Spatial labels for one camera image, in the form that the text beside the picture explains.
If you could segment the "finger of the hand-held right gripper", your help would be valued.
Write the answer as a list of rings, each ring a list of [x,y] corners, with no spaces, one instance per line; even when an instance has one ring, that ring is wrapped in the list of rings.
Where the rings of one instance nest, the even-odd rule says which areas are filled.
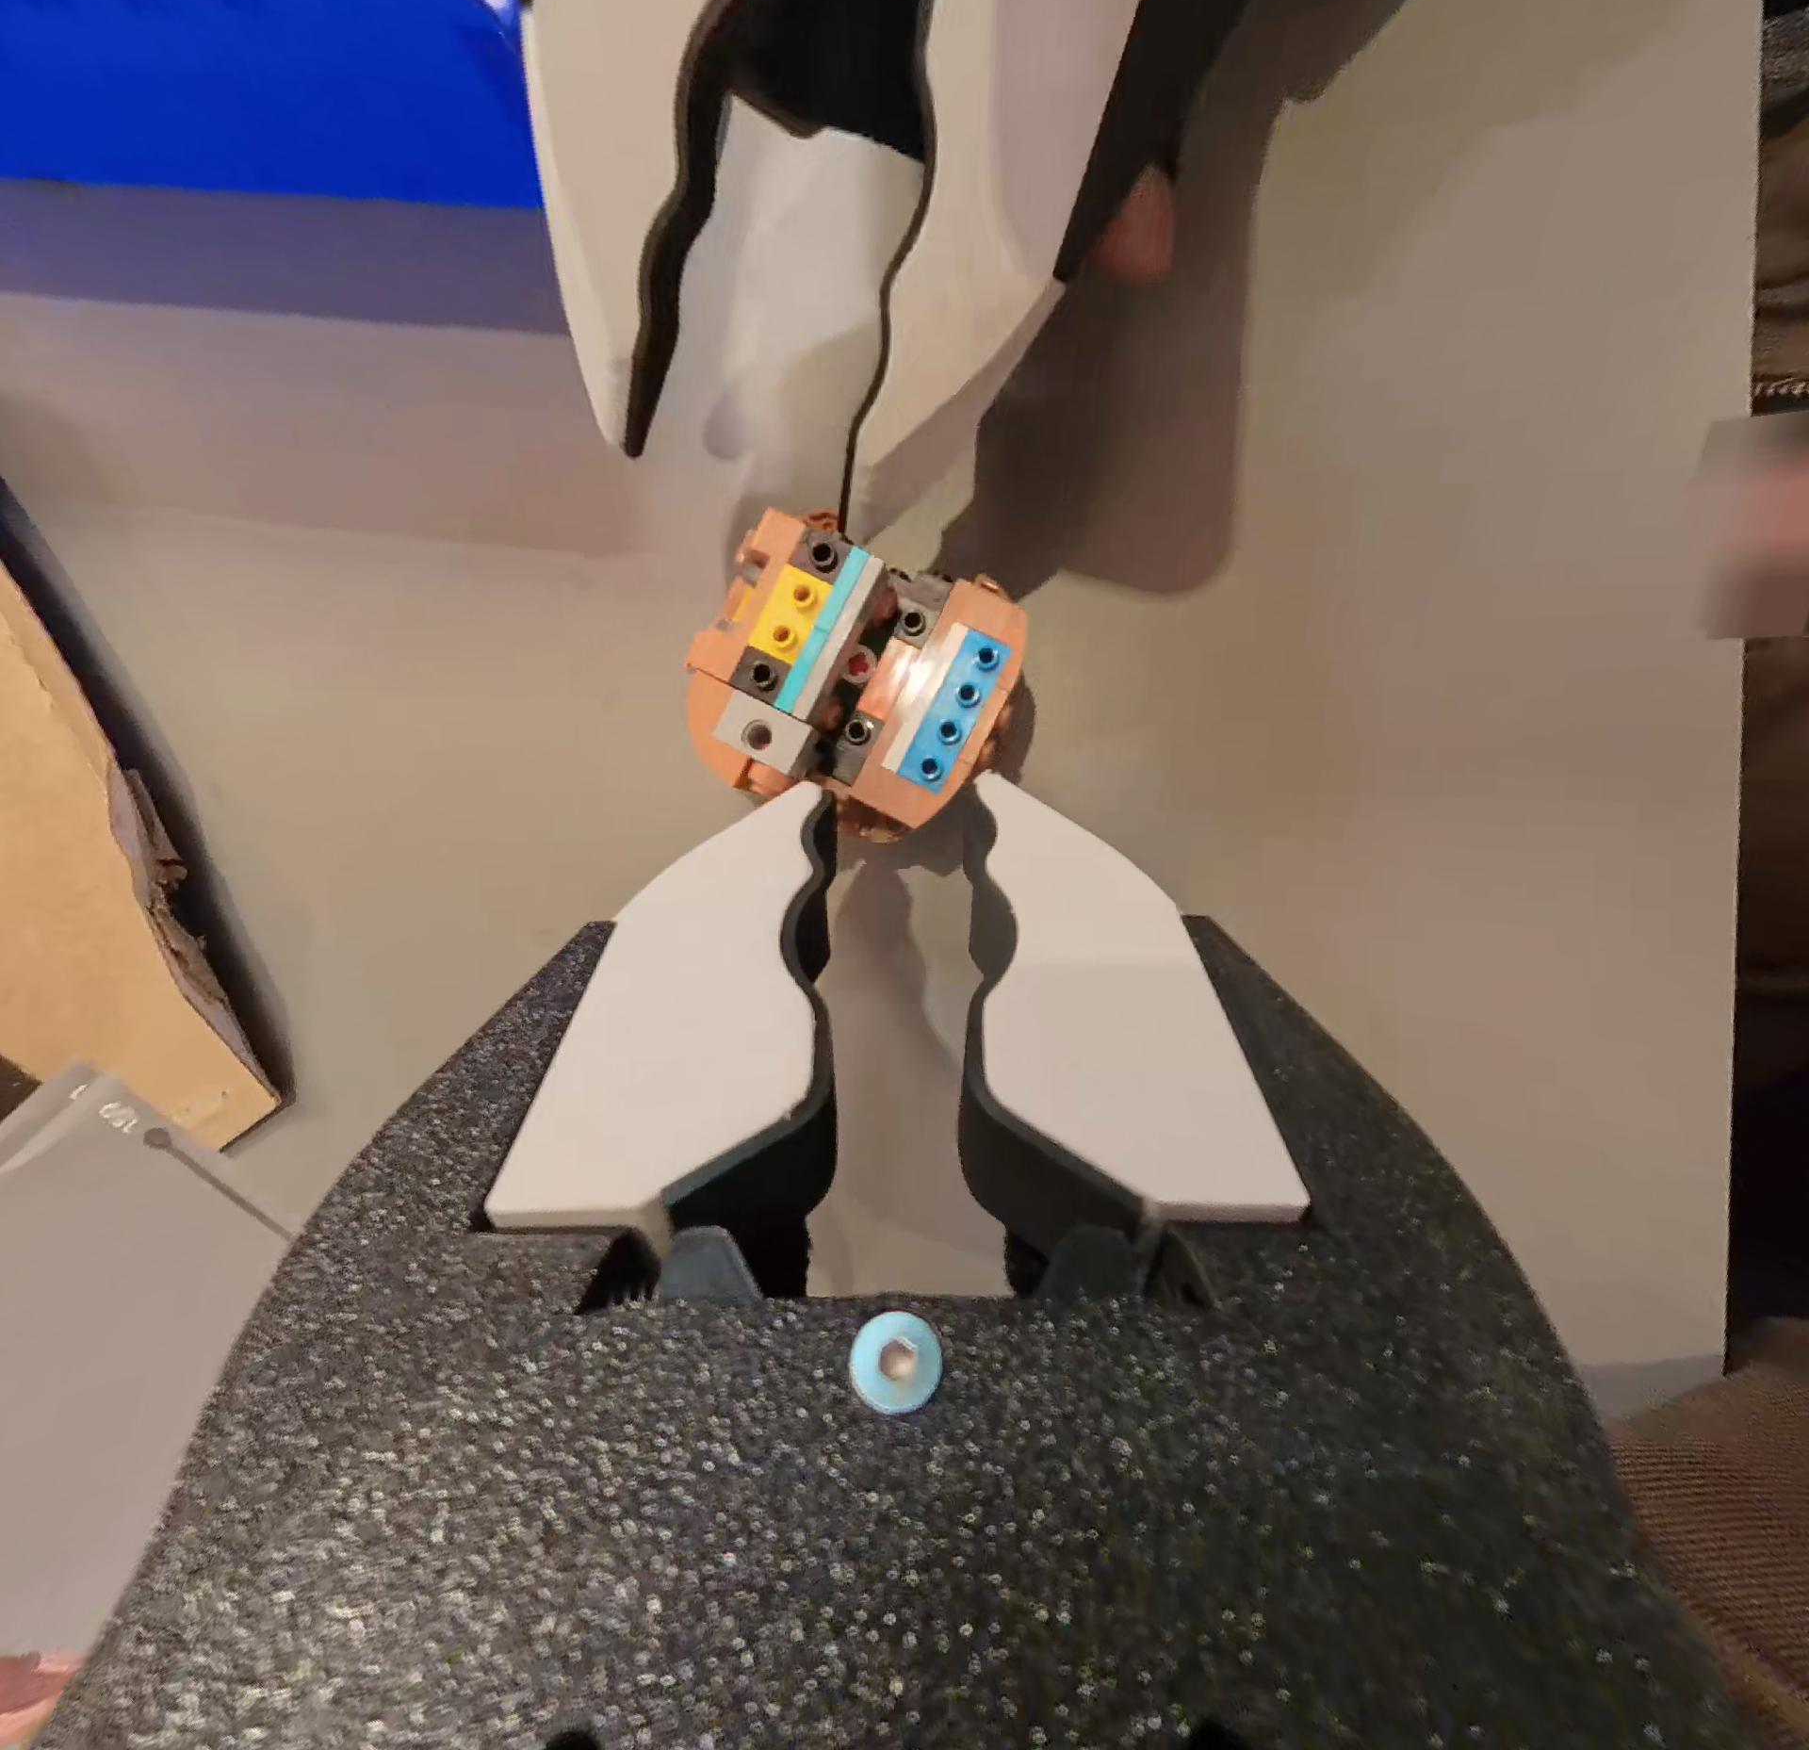
[[[736,532],[848,516],[848,441],[924,166],[728,86],[738,0],[524,0],[558,294],[605,440]]]
[[[1061,298],[1058,259],[1144,0],[920,0],[924,171],[880,286],[850,429],[848,525],[875,538],[977,443]]]

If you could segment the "colourful toy brick model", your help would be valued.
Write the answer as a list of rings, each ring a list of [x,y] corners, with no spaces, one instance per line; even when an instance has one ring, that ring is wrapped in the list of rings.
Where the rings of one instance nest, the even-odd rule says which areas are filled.
[[[689,646],[689,739],[731,790],[809,785],[848,830],[899,840],[998,767],[1027,652],[1029,613],[995,581],[911,574],[828,512],[770,508]]]

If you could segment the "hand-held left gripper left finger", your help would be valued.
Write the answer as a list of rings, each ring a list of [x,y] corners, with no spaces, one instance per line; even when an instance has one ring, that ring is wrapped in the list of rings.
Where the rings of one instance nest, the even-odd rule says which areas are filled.
[[[757,1296],[805,1296],[838,1169],[836,867],[831,796],[792,790],[626,903],[487,1187],[490,1229],[626,1231],[658,1274],[712,1231]]]

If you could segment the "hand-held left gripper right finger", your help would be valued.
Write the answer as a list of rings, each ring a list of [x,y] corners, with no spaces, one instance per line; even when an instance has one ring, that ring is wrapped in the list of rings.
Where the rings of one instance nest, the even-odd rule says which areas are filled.
[[[1170,893],[1004,776],[973,790],[957,1149],[1018,1301],[1209,1304],[1200,1236],[1312,1199]]]

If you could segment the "blue plastic bin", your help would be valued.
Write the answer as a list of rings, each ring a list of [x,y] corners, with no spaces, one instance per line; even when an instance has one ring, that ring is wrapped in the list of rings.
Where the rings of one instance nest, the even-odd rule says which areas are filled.
[[[3,177],[540,208],[517,0],[3,0]]]

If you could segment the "printed cardboard box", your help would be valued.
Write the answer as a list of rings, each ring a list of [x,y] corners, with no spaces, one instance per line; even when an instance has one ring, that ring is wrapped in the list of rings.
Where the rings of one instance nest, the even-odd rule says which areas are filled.
[[[35,1083],[82,1062],[204,1151],[281,1107],[204,943],[142,779],[3,576],[3,1051]]]

